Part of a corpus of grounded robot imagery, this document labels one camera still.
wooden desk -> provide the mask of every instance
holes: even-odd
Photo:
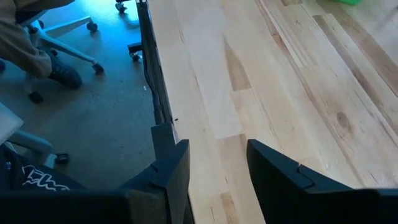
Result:
[[[249,138],[350,187],[398,186],[396,6],[149,1],[197,223],[264,223]]]

green object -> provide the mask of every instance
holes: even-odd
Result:
[[[358,4],[361,0],[335,0],[335,1],[347,3],[347,4],[350,4],[350,5],[356,5],[356,4]]]

gray sneaker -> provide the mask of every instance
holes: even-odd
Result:
[[[77,90],[81,86],[82,80],[79,73],[73,67],[65,65],[48,50],[44,50],[51,58],[52,71],[49,79],[61,83],[63,86],[72,90]]]

person's leg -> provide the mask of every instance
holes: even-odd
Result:
[[[81,85],[75,69],[34,47],[25,30],[16,24],[13,0],[0,0],[0,58],[8,60],[37,78],[51,78],[69,88]]]
[[[74,0],[14,0],[18,11],[41,11],[72,3]]]

chair caster wheel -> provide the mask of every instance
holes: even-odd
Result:
[[[67,153],[58,153],[56,154],[57,158],[54,160],[56,165],[65,165],[69,163],[69,154]]]
[[[54,49],[51,50],[51,54],[54,55],[54,56],[58,56],[58,52],[56,50],[54,50]]]
[[[44,29],[44,22],[43,21],[39,21],[39,25],[42,29]]]
[[[93,65],[93,68],[94,68],[94,71],[95,71],[96,74],[100,74],[100,73],[104,72],[104,68],[98,63]]]
[[[130,53],[130,57],[132,58],[133,62],[138,62],[138,60],[141,58],[137,53]]]
[[[34,104],[39,104],[44,101],[42,95],[40,95],[40,93],[37,93],[35,91],[29,94],[28,97],[31,100],[31,102],[33,102]]]
[[[4,61],[0,60],[0,72],[4,72],[6,69],[6,63]]]
[[[90,32],[97,32],[97,30],[98,30],[98,25],[95,24],[94,22],[89,22],[89,23],[87,23],[87,29],[88,29]]]
[[[116,9],[120,12],[120,13],[124,13],[124,11],[127,9],[127,7],[124,7],[124,4],[121,2],[118,2],[115,4]]]

